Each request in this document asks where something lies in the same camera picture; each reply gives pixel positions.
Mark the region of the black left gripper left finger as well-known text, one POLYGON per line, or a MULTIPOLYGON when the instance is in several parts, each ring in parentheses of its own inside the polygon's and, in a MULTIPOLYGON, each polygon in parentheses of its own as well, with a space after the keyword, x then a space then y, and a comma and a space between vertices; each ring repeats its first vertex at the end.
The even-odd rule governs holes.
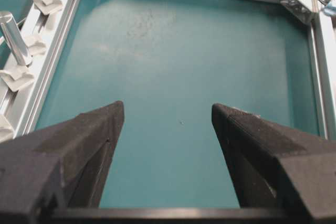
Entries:
POLYGON ((1 143, 1 223, 98 207, 124 123, 116 101, 1 143))

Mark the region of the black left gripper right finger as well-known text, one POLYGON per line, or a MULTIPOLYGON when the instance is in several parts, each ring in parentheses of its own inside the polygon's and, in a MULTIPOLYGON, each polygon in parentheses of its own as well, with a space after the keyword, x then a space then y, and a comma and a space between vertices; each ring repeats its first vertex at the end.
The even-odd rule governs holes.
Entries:
POLYGON ((335 142, 216 103, 212 125, 239 205, 335 223, 335 142))

